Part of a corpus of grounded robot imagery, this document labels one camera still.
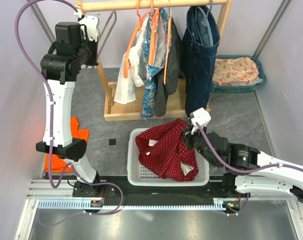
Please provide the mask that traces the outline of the red polka dot skirt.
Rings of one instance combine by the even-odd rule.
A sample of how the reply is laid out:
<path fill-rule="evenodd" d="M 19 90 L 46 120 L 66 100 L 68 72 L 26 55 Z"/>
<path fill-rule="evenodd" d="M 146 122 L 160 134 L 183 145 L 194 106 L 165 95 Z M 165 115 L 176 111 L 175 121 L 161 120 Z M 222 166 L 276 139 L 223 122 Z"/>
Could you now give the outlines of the red polka dot skirt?
<path fill-rule="evenodd" d="M 191 182 L 199 173 L 194 149 L 188 150 L 182 131 L 188 123 L 177 118 L 135 137 L 140 164 L 162 179 Z"/>

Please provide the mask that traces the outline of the orange hanger of blouse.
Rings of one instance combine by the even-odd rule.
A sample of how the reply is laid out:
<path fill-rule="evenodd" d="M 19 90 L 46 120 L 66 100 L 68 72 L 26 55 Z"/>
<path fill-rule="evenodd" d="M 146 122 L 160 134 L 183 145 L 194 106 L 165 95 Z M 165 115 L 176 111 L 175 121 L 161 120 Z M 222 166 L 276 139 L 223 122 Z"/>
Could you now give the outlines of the orange hanger of blouse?
<path fill-rule="evenodd" d="M 131 35 L 131 38 L 130 38 L 130 41 L 128 43 L 127 50 L 126 50 L 126 53 L 125 53 L 124 63 L 123 63 L 123 77 L 125 79 L 128 78 L 128 70 L 131 67 L 131 64 L 130 64 L 130 61 L 129 61 L 130 50 L 133 46 L 136 35 L 137 35 L 138 31 L 141 30 L 143 22 L 145 20 L 145 17 L 148 14 L 148 12 L 146 12 L 143 15 L 140 15 L 140 3 L 141 3 L 141 0 L 138 0 L 137 4 L 136 4 L 136 14 L 138 16 L 138 23 L 136 24 L 135 29 L 134 29 L 134 31 Z"/>

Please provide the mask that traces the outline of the white blouse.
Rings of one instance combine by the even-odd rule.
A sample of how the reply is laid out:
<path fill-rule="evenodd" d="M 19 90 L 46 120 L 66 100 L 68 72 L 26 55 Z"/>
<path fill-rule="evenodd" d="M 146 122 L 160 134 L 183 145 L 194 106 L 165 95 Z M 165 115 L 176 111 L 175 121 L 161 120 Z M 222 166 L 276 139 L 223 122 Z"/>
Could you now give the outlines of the white blouse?
<path fill-rule="evenodd" d="M 145 33 L 147 30 L 146 18 L 142 22 L 141 29 L 134 35 L 134 44 L 129 49 L 127 77 L 124 77 L 124 66 L 126 53 L 124 53 L 121 61 L 117 77 L 117 85 L 114 95 L 114 101 L 119 104 L 128 104 L 136 100 L 136 92 L 139 87 L 144 86 L 146 79 L 146 66 L 143 58 L 143 45 L 145 43 Z"/>

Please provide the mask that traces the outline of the blue floral skirt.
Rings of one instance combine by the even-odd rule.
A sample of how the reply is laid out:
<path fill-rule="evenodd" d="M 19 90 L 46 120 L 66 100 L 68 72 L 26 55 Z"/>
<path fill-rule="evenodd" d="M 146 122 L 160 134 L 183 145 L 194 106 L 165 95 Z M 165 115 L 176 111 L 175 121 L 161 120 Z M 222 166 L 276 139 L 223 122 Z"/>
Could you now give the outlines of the blue floral skirt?
<path fill-rule="evenodd" d="M 141 105 L 140 116 L 142 119 L 153 117 L 155 111 L 157 86 L 155 76 L 164 69 L 166 61 L 167 35 L 169 15 L 164 8 L 159 9 L 159 21 L 157 28 L 157 43 L 154 64 L 149 65 L 149 50 L 151 42 L 151 27 L 153 15 L 150 13 L 147 18 L 146 33 L 143 44 L 143 62 L 146 68 L 146 83 Z"/>

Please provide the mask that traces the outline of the orange hanger of floral skirt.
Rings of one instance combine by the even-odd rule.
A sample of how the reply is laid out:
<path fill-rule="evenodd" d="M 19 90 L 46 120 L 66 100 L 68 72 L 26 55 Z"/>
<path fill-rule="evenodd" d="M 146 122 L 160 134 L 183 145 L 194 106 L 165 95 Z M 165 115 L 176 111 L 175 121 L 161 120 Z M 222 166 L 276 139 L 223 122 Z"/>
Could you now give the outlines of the orange hanger of floral skirt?
<path fill-rule="evenodd" d="M 151 24 L 151 33 L 150 33 L 148 64 L 150 66 L 153 66 L 155 61 L 155 55 L 156 55 L 158 24 L 159 24 L 159 16 L 160 16 L 160 10 L 158 8 L 154 9 L 153 0 L 150 1 L 150 10 L 152 13 L 152 24 Z"/>

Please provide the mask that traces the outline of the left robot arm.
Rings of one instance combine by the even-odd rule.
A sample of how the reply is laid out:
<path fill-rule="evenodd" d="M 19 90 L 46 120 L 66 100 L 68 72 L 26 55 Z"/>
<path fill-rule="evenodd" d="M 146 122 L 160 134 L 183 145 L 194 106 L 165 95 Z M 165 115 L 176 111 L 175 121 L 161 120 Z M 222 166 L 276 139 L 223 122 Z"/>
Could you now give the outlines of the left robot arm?
<path fill-rule="evenodd" d="M 78 125 L 71 121 L 72 96 L 82 65 L 97 66 L 98 22 L 59 22 L 55 26 L 56 41 L 40 62 L 46 96 L 46 125 L 43 139 L 35 145 L 47 154 L 47 172 L 53 188 L 52 165 L 57 160 L 64 169 L 73 170 L 77 181 L 73 197 L 97 197 L 101 193 L 100 175 L 86 157 L 87 141 L 73 137 Z"/>

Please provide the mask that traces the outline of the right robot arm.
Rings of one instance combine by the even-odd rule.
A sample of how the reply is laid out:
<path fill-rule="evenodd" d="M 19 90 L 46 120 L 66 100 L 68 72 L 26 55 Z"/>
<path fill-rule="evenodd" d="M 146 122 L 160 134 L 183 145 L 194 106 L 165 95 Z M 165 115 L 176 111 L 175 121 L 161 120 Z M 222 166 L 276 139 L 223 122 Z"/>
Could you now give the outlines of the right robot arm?
<path fill-rule="evenodd" d="M 216 168 L 225 168 L 221 193 L 226 197 L 261 193 L 289 195 L 303 204 L 303 165 L 273 157 L 245 144 L 230 143 L 227 138 L 205 128 L 188 126 L 182 139 Z"/>

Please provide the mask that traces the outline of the orange hanger of grey garment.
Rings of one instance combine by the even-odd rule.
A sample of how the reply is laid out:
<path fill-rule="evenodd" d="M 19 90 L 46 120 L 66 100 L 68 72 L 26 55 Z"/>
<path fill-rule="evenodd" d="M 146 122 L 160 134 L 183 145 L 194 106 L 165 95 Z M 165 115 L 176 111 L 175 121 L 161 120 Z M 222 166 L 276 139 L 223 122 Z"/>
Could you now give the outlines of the orange hanger of grey garment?
<path fill-rule="evenodd" d="M 165 65 L 164 65 L 164 75 L 163 75 L 163 85 L 165 86 L 167 83 L 167 69 L 168 69 L 168 59 L 169 59 L 169 52 L 171 47 L 171 35 L 172 35 L 172 11 L 170 9 L 171 7 L 171 1 L 168 0 L 168 26 L 167 26 L 167 45 L 166 45 L 166 56 L 165 56 Z"/>

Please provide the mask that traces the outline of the blue-grey hanger of denim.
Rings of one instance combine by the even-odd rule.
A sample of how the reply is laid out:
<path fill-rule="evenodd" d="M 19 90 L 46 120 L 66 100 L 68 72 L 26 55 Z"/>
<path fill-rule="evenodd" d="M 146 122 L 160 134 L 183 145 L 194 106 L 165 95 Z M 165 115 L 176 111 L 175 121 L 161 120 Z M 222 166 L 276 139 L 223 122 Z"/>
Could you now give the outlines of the blue-grey hanger of denim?
<path fill-rule="evenodd" d="M 214 46 L 214 40 L 211 30 L 211 25 L 208 20 L 209 13 L 211 13 L 211 10 L 213 8 L 213 0 L 210 0 L 210 7 L 207 12 L 205 12 L 200 6 L 196 7 L 195 11 L 195 21 L 196 21 L 196 30 L 199 36 L 200 43 L 203 46 Z M 201 23 L 198 24 L 198 12 L 201 13 Z"/>

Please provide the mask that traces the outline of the green laundry tub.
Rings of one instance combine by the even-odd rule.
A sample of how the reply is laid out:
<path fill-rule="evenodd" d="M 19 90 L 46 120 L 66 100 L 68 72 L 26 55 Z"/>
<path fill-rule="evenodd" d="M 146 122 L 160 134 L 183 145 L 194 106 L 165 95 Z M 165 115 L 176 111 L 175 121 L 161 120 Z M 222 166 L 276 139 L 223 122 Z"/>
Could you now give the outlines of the green laundry tub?
<path fill-rule="evenodd" d="M 259 70 L 258 76 L 262 79 L 262 83 L 252 85 L 252 86 L 218 86 L 218 85 L 213 85 L 213 83 L 212 83 L 211 92 L 213 92 L 213 93 L 245 93 L 245 92 L 255 91 L 266 84 L 267 77 L 264 73 L 261 62 L 257 58 L 254 58 L 251 56 L 221 55 L 221 56 L 218 56 L 216 59 L 236 59 L 236 58 L 241 58 L 241 57 L 248 57 L 256 63 L 258 70 Z"/>

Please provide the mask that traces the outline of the grey dotted garment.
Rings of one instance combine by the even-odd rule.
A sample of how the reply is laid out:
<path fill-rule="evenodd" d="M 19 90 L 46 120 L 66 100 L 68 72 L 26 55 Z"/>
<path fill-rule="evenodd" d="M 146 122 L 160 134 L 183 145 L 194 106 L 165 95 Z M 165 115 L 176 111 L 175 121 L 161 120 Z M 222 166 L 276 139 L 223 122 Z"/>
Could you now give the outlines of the grey dotted garment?
<path fill-rule="evenodd" d="M 178 78 L 181 72 L 180 61 L 183 53 L 183 43 L 177 30 L 175 20 L 171 20 L 171 47 L 168 54 L 166 84 L 164 81 L 164 70 L 161 70 L 154 81 L 157 86 L 154 115 L 163 117 L 167 111 L 169 95 L 173 95 L 178 87 Z"/>

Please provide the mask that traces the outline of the white plastic laundry basket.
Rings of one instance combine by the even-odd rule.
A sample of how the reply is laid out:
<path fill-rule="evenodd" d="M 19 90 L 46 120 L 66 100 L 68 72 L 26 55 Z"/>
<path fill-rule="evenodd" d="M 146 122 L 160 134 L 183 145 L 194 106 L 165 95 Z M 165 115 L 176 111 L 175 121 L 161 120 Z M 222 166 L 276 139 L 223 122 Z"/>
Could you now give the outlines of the white plastic laundry basket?
<path fill-rule="evenodd" d="M 127 179 L 134 186 L 197 187 L 208 183 L 210 166 L 196 150 L 186 150 L 182 140 L 170 147 L 169 136 L 159 129 L 136 128 L 128 142 Z"/>

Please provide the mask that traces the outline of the pink patterned clothes in tub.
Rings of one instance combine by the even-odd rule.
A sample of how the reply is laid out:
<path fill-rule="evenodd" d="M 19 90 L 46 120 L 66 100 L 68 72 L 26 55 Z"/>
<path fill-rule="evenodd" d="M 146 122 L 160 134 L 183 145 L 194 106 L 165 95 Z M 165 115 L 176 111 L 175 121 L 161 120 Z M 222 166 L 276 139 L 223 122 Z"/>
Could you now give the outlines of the pink patterned clothes in tub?
<path fill-rule="evenodd" d="M 256 63 L 249 57 L 215 60 L 212 84 L 215 86 L 254 86 L 262 83 Z"/>

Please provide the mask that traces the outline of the black square floor marker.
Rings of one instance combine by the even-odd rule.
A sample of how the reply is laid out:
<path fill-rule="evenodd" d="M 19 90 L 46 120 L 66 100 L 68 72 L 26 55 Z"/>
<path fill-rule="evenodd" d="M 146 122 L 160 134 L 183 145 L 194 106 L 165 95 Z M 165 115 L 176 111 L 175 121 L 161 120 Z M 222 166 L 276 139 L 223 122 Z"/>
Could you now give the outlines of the black square floor marker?
<path fill-rule="evenodd" d="M 115 146 L 117 144 L 117 140 L 115 138 L 110 138 L 108 140 L 108 145 L 109 146 Z"/>

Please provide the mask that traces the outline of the dark denim garment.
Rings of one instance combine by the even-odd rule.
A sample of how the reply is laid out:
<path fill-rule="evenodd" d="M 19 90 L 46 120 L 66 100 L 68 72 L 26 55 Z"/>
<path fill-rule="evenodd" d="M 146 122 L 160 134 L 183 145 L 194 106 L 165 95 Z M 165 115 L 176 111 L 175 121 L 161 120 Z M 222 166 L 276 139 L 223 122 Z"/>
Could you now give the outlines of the dark denim garment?
<path fill-rule="evenodd" d="M 206 13 L 209 8 L 199 6 Z M 206 108 L 209 102 L 212 79 L 215 70 L 215 61 L 220 43 L 220 33 L 216 21 L 209 13 L 213 46 L 202 45 L 197 32 L 195 12 L 197 6 L 191 6 L 186 15 L 186 29 L 182 38 L 183 52 L 180 59 L 180 68 L 186 80 L 185 112 L 187 116 L 199 109 Z M 201 24 L 202 14 L 197 13 L 197 23 Z"/>

